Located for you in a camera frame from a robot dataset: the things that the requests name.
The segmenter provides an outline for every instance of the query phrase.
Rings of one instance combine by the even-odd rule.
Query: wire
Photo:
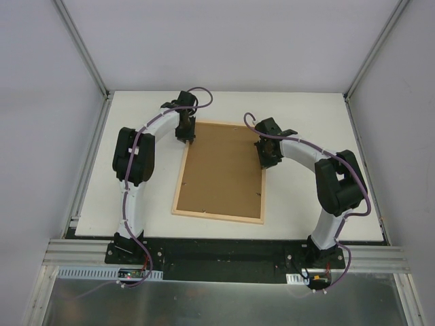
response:
[[[328,262],[328,263],[326,264],[326,276],[327,276],[327,277],[329,277],[329,273],[330,273],[330,271],[331,271],[331,263]]]
[[[148,265],[148,256],[145,256],[145,263],[142,266],[141,273],[147,268]]]
[[[189,89],[187,92],[191,92],[193,90],[204,90],[210,96],[210,101],[208,103],[204,104],[204,105],[174,107],[172,109],[167,109],[163,113],[160,113],[159,115],[156,115],[146,125],[144,125],[142,128],[140,128],[137,131],[137,133],[136,133],[135,140],[133,141],[133,146],[131,147],[130,158],[128,159],[127,171],[125,173],[125,178],[124,178],[125,190],[126,191],[124,192],[124,197],[122,199],[122,219],[124,220],[124,226],[125,226],[125,228],[126,228],[126,230],[128,232],[128,235],[130,235],[130,237],[142,248],[142,250],[147,255],[148,260],[150,262],[150,269],[143,276],[143,278],[141,280],[138,280],[136,283],[134,283],[134,284],[124,284],[126,287],[136,287],[136,286],[142,284],[150,276],[150,274],[152,273],[152,269],[153,269],[153,262],[152,262],[152,258],[151,258],[150,252],[145,248],[145,246],[143,245],[143,243],[141,241],[137,240],[135,235],[131,232],[130,227],[128,226],[127,217],[126,217],[127,196],[128,196],[128,191],[130,190],[129,187],[128,187],[128,178],[130,177],[131,166],[133,165],[133,158],[135,157],[135,150],[136,150],[136,147],[137,147],[137,143],[139,141],[139,137],[141,136],[141,134],[147,128],[149,128],[154,122],[159,120],[165,114],[168,114],[168,113],[170,113],[172,111],[178,111],[178,110],[197,110],[197,109],[201,109],[203,107],[208,107],[213,102],[213,95],[212,95],[212,93],[210,93],[210,91],[208,89],[206,89],[204,87],[199,87],[198,86],[198,87],[193,87],[193,88]]]
[[[286,141],[297,141],[297,142],[299,142],[299,143],[302,143],[302,144],[308,145],[309,147],[311,147],[311,148],[313,148],[313,149],[319,151],[320,153],[323,153],[323,154],[329,156],[330,158],[333,158],[334,160],[337,160],[337,161],[340,162],[342,165],[344,165],[344,166],[347,168],[347,170],[351,173],[351,175],[352,175],[352,177],[353,177],[353,180],[356,181],[356,183],[358,184],[359,189],[360,189],[361,192],[362,192],[362,195],[363,195],[363,197],[364,197],[364,199],[365,199],[365,201],[366,201],[367,211],[364,212],[364,213],[347,213],[347,214],[343,217],[343,220],[341,221],[340,226],[338,227],[338,230],[337,230],[337,232],[336,232],[336,234],[335,234],[335,236],[334,236],[334,240],[335,240],[335,243],[337,244],[337,246],[340,247],[340,248],[342,248],[342,249],[344,249],[344,250],[346,250],[347,253],[348,253],[348,255],[349,255],[349,258],[348,258],[348,260],[347,260],[347,265],[346,265],[345,270],[344,270],[343,273],[340,275],[340,277],[339,277],[335,282],[333,282],[333,283],[332,283],[332,284],[327,288],[327,289],[329,289],[329,288],[335,286],[335,284],[341,282],[342,279],[344,278],[344,276],[347,274],[347,272],[348,272],[349,269],[350,269],[350,266],[351,266],[351,260],[352,260],[352,254],[351,254],[351,251],[350,251],[349,248],[347,248],[345,245],[341,244],[341,243],[338,241],[338,236],[340,235],[341,230],[343,229],[343,226],[345,225],[346,220],[347,220],[350,216],[368,216],[368,215],[371,213],[371,211],[372,211],[372,205],[371,205],[371,203],[370,203],[370,200],[368,199],[367,191],[366,191],[366,189],[364,188],[364,186],[363,186],[363,184],[362,184],[360,178],[358,177],[358,175],[356,174],[356,172],[354,171],[354,169],[350,166],[349,163],[347,163],[346,161],[344,161],[344,159],[342,159],[342,158],[340,158],[340,157],[334,155],[333,153],[330,153],[329,151],[326,151],[326,150],[322,149],[321,147],[319,147],[319,146],[317,146],[317,145],[315,145],[315,144],[313,144],[313,143],[311,143],[311,142],[309,142],[309,141],[306,141],[306,140],[304,140],[304,139],[299,139],[299,138],[294,138],[294,137],[272,136],[272,135],[269,135],[269,134],[264,134],[263,132],[260,132],[260,131],[256,130],[254,127],[252,127],[251,125],[248,124],[248,122],[247,122],[247,120],[246,120],[246,118],[247,118],[248,116],[251,117],[253,121],[256,121],[256,117],[254,117],[254,115],[253,115],[252,113],[247,112],[247,113],[245,113],[245,115],[243,116],[243,121],[245,122],[245,125],[246,125],[246,126],[247,126],[251,131],[255,132],[256,134],[259,134],[260,136],[262,136],[262,137],[264,137],[264,138],[280,139],[280,140],[286,140]]]
[[[295,269],[295,271],[297,271],[297,273],[298,273],[299,275],[301,275],[301,277],[302,277],[304,280],[309,280],[309,279],[310,279],[310,273],[308,272],[308,270],[307,270],[306,268],[304,268],[304,269],[305,269],[305,272],[307,273],[307,275],[305,276],[305,275],[301,272],[301,270],[299,270],[299,268],[296,267],[296,264],[295,264],[293,258],[291,258],[290,262],[291,262],[291,264],[293,265],[293,268]]]

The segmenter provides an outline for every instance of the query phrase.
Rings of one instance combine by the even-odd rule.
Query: white wall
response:
[[[435,2],[414,0],[351,99],[387,229],[435,325]]]
[[[19,325],[102,98],[50,1],[0,1],[0,325]]]
[[[344,92],[398,0],[65,0],[112,90]]]

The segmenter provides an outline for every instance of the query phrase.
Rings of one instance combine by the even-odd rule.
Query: wooden frame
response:
[[[239,126],[239,127],[245,127],[244,124],[236,124],[231,122],[217,122],[217,121],[210,121],[210,120],[200,120],[196,121],[200,124],[220,124],[223,126]],[[200,212],[193,212],[193,211],[181,211],[178,210],[178,200],[179,195],[181,191],[181,183],[183,181],[184,176],[184,168],[186,166],[186,160],[188,157],[189,152],[189,143],[186,143],[186,147],[184,148],[183,152],[183,158],[181,160],[181,167],[179,171],[178,176],[178,182],[177,187],[175,188],[175,196],[174,196],[174,202],[172,206],[172,214],[174,215],[181,215],[181,216],[189,216],[189,217],[200,217],[203,219],[217,219],[220,221],[235,221],[235,222],[242,222],[242,223],[253,223],[253,224],[264,224],[264,210],[266,206],[266,170],[262,170],[262,184],[261,184],[261,204],[260,204],[260,218],[253,218],[253,217],[242,217],[242,216],[232,216],[232,215],[221,215],[221,214],[212,214],[212,213],[200,213]]]

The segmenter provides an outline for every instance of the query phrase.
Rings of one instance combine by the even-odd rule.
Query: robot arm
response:
[[[121,190],[121,201],[125,203],[125,215],[128,227],[131,234],[138,238],[142,235],[142,212],[143,212],[143,193],[147,181],[152,176],[154,171],[154,152],[156,143],[168,132],[175,130],[175,136],[179,141],[193,142],[195,138],[195,110],[176,110],[176,107],[193,106],[197,101],[196,97],[189,92],[181,92],[178,99],[170,103],[165,103],[160,108],[160,117],[146,128],[139,136],[135,156],[130,168],[128,177],[128,190],[126,189],[126,170],[128,161],[130,160],[133,141],[139,130],[122,128],[118,134],[118,141],[112,163],[113,169],[116,171],[116,177],[119,181]],[[123,218],[120,218],[118,231],[115,233],[115,242],[129,242],[131,235],[126,229],[126,224]]]
[[[163,112],[166,110],[166,108],[160,108],[160,114],[163,114]],[[175,130],[179,126],[179,114],[176,111],[169,112],[165,115],[163,115],[159,120],[157,120],[154,124],[152,124],[148,129],[146,129],[143,133],[142,139],[145,137],[146,139],[149,139],[147,142],[144,140],[144,144],[148,149],[146,152],[146,158],[145,163],[148,164],[147,171],[144,171],[145,174],[142,173],[141,182],[138,184],[138,182],[135,183],[133,180],[132,182],[128,182],[128,188],[127,191],[125,189],[125,179],[122,177],[122,174],[119,175],[119,185],[121,190],[121,204],[124,201],[124,194],[127,192],[127,200],[126,200],[126,220],[128,222],[128,226],[130,228],[131,233],[135,237],[140,236],[140,234],[143,231],[142,228],[142,217],[141,214],[143,213],[143,193],[145,191],[145,187],[147,184],[147,180],[151,177],[151,174],[154,170],[154,146],[152,143],[156,144],[161,138],[167,134],[168,132]],[[142,126],[138,127],[132,138],[134,139],[135,133],[137,130],[139,130]],[[141,151],[141,146],[143,145],[141,140],[139,140],[139,151],[137,155],[139,156],[139,152]],[[134,167],[132,166],[132,171],[130,172],[130,175],[134,174]],[[118,226],[118,233],[123,236],[124,238],[130,238],[130,234],[127,232],[124,220],[120,219],[119,226]]]
[[[271,117],[256,124],[255,129],[267,135],[292,136],[293,139],[300,139],[294,130],[281,131]],[[329,255],[336,249],[335,237],[345,215],[358,207],[364,198],[349,171],[336,160],[298,141],[260,136],[260,140],[255,145],[262,168],[270,168],[281,162],[282,158],[289,158],[315,173],[317,198],[322,210],[316,228],[307,240],[311,256],[309,260],[315,261]],[[366,188],[355,155],[351,151],[329,152],[349,163]],[[344,175],[344,177],[338,180],[337,175]]]

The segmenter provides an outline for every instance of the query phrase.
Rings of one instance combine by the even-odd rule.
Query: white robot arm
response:
[[[281,131],[271,117],[257,123],[255,130],[263,135],[292,136],[293,139],[301,139],[294,130]],[[310,252],[307,259],[315,261],[333,253],[336,249],[336,237],[343,227],[345,216],[364,199],[351,173],[338,161],[300,141],[271,139],[260,135],[260,140],[255,145],[262,168],[270,168],[281,162],[282,158],[289,158],[315,173],[317,198],[322,210],[313,233],[307,239]],[[355,155],[351,151],[327,152],[346,161],[367,191]],[[339,180],[337,175],[344,176]]]
[[[132,264],[143,259],[143,252],[137,246],[137,239],[143,236],[142,213],[143,194],[147,181],[154,171],[154,152],[156,143],[168,132],[175,130],[179,141],[193,142],[195,138],[194,106],[198,100],[189,92],[180,92],[177,100],[165,103],[160,115],[137,129],[122,128],[118,134],[112,168],[116,172],[121,190],[120,222],[114,234],[111,254],[106,262],[114,264],[119,257]]]
[[[296,141],[282,140],[279,145],[281,153],[285,158],[289,158],[302,164],[314,173],[315,163],[329,158],[312,147],[302,143],[297,143]],[[311,234],[311,240],[317,248],[320,250],[326,250],[335,246],[334,236],[340,227],[343,217],[351,211],[352,209],[349,209],[341,213],[339,216],[334,216],[333,214],[326,212],[323,208],[321,209],[319,221]]]
[[[160,108],[160,113],[167,110],[167,108]],[[143,131],[143,134],[148,134],[154,136],[154,142],[157,143],[161,138],[170,131],[174,131],[179,125],[179,114],[176,111],[169,112],[163,115],[159,120],[152,124],[149,128]],[[136,128],[136,132],[140,130],[143,126]],[[127,192],[125,189],[125,180],[120,180],[121,189],[121,204],[124,202],[124,194]],[[143,216],[143,192],[147,181],[142,181],[138,186],[133,182],[128,182],[128,192],[126,200],[126,220],[130,228],[131,233],[138,237],[143,231],[142,221]],[[118,233],[124,238],[130,238],[130,234],[127,232],[125,223],[123,219],[120,219],[118,226]]]

